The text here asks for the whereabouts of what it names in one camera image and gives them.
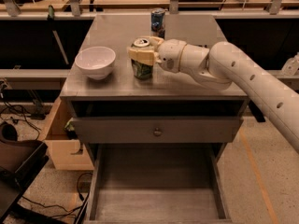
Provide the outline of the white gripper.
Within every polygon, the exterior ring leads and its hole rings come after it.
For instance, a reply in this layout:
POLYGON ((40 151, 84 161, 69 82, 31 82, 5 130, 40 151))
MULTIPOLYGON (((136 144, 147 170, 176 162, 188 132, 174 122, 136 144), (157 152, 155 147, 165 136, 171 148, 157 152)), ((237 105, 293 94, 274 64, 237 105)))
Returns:
POLYGON ((142 38, 142 47, 145 49, 129 48, 128 55, 132 60, 149 66, 156 64, 159 55, 158 64, 164 71, 178 73, 180 57, 186 45, 181 40, 164 41, 158 36, 146 36, 142 38))

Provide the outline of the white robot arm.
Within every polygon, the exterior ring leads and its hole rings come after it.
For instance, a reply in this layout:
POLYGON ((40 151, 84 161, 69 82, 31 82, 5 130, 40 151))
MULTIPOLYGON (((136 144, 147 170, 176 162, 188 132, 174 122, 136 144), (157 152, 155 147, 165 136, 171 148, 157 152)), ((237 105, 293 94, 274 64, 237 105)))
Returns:
POLYGON ((207 49, 147 36, 136 39, 127 52, 133 61, 187 74, 207 88, 225 90, 236 84, 299 152, 299 94, 235 45, 221 41, 207 49))

